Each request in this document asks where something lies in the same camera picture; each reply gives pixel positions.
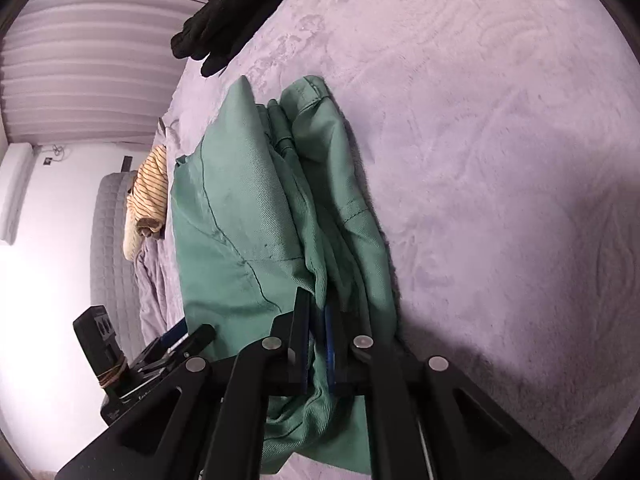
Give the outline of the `cream knitted cloth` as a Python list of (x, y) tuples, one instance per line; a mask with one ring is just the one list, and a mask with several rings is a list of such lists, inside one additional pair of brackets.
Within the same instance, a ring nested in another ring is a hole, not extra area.
[(134, 261), (143, 242), (143, 236), (138, 232), (136, 224), (127, 219), (124, 227), (124, 239), (122, 240), (122, 253), (128, 261)]

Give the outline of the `lilac fleece bed blanket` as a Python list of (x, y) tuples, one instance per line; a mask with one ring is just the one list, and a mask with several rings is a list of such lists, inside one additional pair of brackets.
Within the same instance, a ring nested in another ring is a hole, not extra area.
[(402, 336), (578, 479), (639, 407), (639, 65), (599, 0), (284, 0), (164, 114), (193, 151), (235, 79), (317, 75), (352, 129)]

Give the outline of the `grey quilted mattress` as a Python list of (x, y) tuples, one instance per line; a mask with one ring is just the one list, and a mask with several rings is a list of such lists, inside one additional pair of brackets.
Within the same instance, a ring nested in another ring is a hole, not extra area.
[(90, 300), (103, 306), (129, 362), (144, 349), (134, 264), (125, 259), (126, 196), (134, 173), (115, 172), (99, 185), (90, 240)]

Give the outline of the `green garment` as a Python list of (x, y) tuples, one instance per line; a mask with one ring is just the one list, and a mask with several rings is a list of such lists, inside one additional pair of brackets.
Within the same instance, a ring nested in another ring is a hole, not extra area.
[(299, 289), (361, 333), (394, 339), (390, 258), (321, 78), (300, 78), (267, 104), (235, 81), (194, 152), (177, 160), (171, 215), (186, 322), (215, 329), (210, 360), (267, 336)]

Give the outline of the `striped beige folded garment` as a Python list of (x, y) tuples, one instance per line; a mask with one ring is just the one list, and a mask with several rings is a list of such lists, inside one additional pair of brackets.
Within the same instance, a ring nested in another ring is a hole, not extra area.
[(127, 199), (127, 214), (143, 237), (159, 236), (166, 223), (168, 173), (166, 146), (152, 148), (139, 166)]

